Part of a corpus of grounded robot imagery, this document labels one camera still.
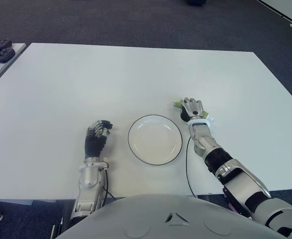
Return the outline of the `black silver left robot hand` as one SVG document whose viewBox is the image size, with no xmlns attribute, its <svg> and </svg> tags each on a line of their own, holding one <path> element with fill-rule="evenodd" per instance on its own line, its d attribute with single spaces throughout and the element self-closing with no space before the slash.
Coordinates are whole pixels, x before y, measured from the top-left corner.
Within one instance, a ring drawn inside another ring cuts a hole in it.
<svg viewBox="0 0 292 239">
<path fill-rule="evenodd" d="M 113 125 L 108 120 L 98 120 L 87 128 L 84 144 L 85 158 L 100 157 L 112 128 Z"/>
</svg>

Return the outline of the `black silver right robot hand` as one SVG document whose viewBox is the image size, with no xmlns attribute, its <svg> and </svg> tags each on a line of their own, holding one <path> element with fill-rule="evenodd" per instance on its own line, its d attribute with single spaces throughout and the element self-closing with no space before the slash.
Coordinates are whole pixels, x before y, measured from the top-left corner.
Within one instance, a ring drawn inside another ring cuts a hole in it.
<svg viewBox="0 0 292 239">
<path fill-rule="evenodd" d="M 183 121 L 188 122 L 193 119 L 204 118 L 204 109 L 200 100 L 196 100 L 194 98 L 184 98 L 180 100 L 180 103 L 180 117 Z"/>
</svg>

